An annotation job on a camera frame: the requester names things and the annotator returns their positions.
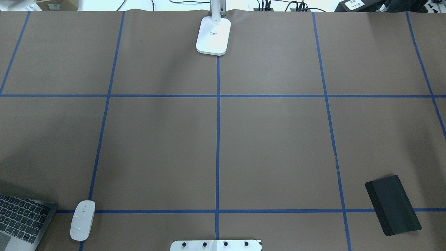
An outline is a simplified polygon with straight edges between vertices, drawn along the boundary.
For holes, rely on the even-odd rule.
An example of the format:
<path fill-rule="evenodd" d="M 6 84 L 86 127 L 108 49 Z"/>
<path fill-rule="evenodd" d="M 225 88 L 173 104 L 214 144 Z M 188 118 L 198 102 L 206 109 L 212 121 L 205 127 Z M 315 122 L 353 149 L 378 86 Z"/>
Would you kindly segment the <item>white computer mouse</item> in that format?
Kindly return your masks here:
<path fill-rule="evenodd" d="M 73 240 L 85 241 L 89 237 L 94 214 L 94 201 L 83 200 L 77 205 L 70 226 L 70 237 Z"/>

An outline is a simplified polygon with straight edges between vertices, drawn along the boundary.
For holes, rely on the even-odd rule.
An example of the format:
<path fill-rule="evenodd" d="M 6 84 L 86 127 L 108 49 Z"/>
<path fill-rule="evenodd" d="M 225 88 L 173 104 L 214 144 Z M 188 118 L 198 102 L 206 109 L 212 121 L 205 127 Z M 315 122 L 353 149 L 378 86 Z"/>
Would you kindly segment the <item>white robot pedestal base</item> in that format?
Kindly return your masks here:
<path fill-rule="evenodd" d="M 261 240 L 180 240 L 174 241 L 171 251 L 261 251 Z"/>

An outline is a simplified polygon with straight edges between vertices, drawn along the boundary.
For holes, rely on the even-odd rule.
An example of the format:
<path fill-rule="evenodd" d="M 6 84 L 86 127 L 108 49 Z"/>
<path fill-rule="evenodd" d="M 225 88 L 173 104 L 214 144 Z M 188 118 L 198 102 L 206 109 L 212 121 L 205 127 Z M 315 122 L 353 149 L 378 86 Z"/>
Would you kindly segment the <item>black mouse pad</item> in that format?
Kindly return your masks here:
<path fill-rule="evenodd" d="M 422 230 L 422 225 L 398 175 L 365 183 L 385 236 Z"/>

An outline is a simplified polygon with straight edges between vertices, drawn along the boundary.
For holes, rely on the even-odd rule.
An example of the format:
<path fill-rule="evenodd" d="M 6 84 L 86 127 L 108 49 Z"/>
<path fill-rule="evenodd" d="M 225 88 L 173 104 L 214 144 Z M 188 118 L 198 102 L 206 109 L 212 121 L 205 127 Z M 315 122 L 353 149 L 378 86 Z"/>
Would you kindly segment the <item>grey laptop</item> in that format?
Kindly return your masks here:
<path fill-rule="evenodd" d="M 0 195 L 0 249 L 35 251 L 58 203 Z"/>

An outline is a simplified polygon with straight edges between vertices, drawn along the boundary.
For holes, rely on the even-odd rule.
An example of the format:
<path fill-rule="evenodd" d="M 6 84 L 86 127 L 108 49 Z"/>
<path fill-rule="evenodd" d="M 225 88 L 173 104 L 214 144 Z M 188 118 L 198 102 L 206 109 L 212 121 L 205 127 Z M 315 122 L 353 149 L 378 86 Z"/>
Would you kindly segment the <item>white desk lamp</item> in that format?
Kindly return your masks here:
<path fill-rule="evenodd" d="M 210 1 L 210 16 L 201 20 L 196 51 L 201 54 L 222 56 L 226 54 L 231 21 L 226 16 L 226 0 Z"/>

